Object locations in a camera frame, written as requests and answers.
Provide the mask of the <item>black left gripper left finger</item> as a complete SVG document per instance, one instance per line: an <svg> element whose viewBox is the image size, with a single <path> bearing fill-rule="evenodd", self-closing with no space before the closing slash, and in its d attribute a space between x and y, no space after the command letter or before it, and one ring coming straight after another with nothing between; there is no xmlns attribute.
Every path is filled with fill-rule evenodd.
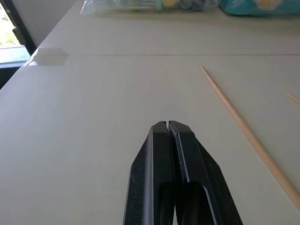
<svg viewBox="0 0 300 225"><path fill-rule="evenodd" d="M175 173L166 122L153 125L131 167L124 210L125 225L171 225Z"/></svg>

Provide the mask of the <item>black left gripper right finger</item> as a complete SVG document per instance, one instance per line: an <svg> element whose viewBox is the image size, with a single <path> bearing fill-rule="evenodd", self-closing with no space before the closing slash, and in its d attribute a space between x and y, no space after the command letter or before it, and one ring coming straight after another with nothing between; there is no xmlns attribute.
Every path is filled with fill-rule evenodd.
<svg viewBox="0 0 300 225"><path fill-rule="evenodd" d="M241 225L222 171L187 125L169 122L179 225Z"/></svg>

